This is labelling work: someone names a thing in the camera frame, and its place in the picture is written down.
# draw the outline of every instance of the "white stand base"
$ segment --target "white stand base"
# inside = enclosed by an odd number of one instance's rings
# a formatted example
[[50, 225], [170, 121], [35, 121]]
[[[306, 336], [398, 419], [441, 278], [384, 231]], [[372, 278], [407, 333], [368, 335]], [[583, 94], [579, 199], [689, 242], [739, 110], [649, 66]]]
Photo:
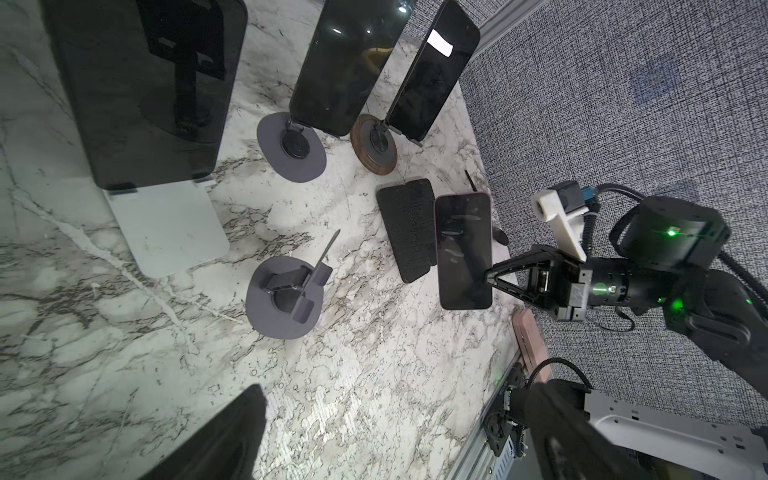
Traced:
[[122, 194], [104, 190], [144, 275], [168, 276], [229, 251], [206, 184], [182, 181]]

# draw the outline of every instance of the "black phone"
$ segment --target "black phone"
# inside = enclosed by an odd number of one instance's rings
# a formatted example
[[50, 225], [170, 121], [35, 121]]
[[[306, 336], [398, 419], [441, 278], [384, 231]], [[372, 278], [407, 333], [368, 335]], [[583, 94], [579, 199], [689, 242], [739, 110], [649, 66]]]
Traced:
[[326, 0], [293, 89], [291, 118], [347, 135], [395, 48], [415, 0]]
[[435, 199], [440, 305], [446, 310], [482, 310], [493, 302], [485, 271], [491, 257], [491, 198], [482, 192]]
[[386, 123], [424, 140], [480, 41], [480, 31], [455, 0], [445, 0], [389, 109]]
[[245, 36], [241, 0], [42, 0], [96, 184], [195, 180], [216, 166]]
[[141, 480], [251, 480], [266, 428], [266, 398], [251, 385]]

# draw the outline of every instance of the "gray fabric wall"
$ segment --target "gray fabric wall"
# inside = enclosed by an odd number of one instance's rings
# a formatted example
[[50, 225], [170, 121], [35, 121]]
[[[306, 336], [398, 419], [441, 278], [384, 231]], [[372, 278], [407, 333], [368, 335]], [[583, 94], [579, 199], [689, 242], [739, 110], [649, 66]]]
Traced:
[[[613, 181], [717, 208], [733, 231], [726, 250], [768, 283], [767, 68], [765, 0], [550, 0], [461, 80], [511, 253], [554, 244], [534, 192]], [[631, 203], [604, 197], [596, 254], [613, 257], [607, 232]], [[626, 334], [538, 318], [550, 354], [609, 395], [768, 424], [768, 402], [660, 313]], [[624, 325], [612, 312], [591, 318]]]
[[[458, 0], [458, 3], [475, 25], [479, 27], [482, 22], [505, 4], [505, 0], [481, 0], [479, 2]], [[442, 0], [416, 0], [416, 7], [406, 25], [406, 34], [411, 35], [419, 42], [423, 40], [440, 5], [442, 5]]]

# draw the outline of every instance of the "round phone stand base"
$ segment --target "round phone stand base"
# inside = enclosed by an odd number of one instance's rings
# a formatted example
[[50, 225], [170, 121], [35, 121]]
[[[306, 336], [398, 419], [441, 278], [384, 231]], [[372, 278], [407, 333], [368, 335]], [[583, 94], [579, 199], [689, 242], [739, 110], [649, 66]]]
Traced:
[[303, 184], [326, 169], [326, 149], [317, 133], [310, 127], [291, 124], [286, 111], [262, 118], [256, 137], [266, 161], [286, 180]]
[[[268, 287], [274, 276], [301, 269], [311, 274], [314, 267], [304, 260], [281, 256], [264, 260], [253, 272], [245, 297], [245, 313], [258, 333], [273, 339], [293, 340], [305, 336], [317, 325], [323, 309], [322, 285], [310, 282], [303, 290], [270, 290]], [[302, 296], [308, 303], [306, 311], [299, 315], [295, 307]]]
[[360, 163], [376, 175], [391, 174], [397, 166], [397, 146], [389, 129], [373, 115], [362, 114], [349, 132]]

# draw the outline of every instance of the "robotic arm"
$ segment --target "robotic arm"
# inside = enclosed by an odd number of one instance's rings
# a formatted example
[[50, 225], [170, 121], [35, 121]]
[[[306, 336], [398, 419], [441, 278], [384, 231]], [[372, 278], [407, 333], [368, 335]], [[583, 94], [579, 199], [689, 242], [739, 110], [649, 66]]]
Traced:
[[[578, 242], [585, 230], [581, 216], [592, 214], [585, 201], [595, 202], [601, 191], [639, 202], [609, 235], [619, 257], [588, 257], [591, 228], [584, 245]], [[550, 223], [558, 248], [533, 245], [486, 271], [488, 283], [564, 322], [583, 321], [588, 310], [601, 306], [628, 319], [621, 307], [638, 316], [661, 308], [668, 329], [688, 336], [768, 398], [768, 292], [722, 251], [730, 229], [716, 210], [677, 198], [643, 197], [612, 184], [593, 193], [574, 181], [534, 195], [533, 208]], [[589, 220], [594, 225], [594, 217]], [[747, 286], [712, 270], [715, 257]], [[528, 272], [526, 286], [502, 279], [520, 271]]]

